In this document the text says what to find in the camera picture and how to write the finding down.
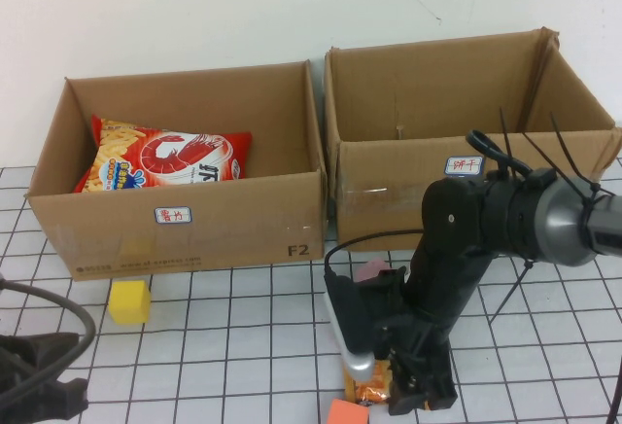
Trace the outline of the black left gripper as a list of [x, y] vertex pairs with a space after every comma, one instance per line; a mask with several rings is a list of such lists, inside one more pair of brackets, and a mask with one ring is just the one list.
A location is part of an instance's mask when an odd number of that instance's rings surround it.
[[5, 398], [37, 372], [62, 358], [79, 342], [75, 333], [51, 333], [34, 336], [1, 335], [1, 421], [45, 422], [54, 417], [75, 417], [88, 408], [88, 381], [74, 378], [49, 386], [30, 387], [28, 394]]

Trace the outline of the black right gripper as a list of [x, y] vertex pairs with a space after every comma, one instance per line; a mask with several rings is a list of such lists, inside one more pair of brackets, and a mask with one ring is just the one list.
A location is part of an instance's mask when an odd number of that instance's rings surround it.
[[433, 322], [406, 314], [378, 321], [374, 333], [375, 358], [390, 361], [390, 415], [453, 406], [457, 392], [446, 333]]

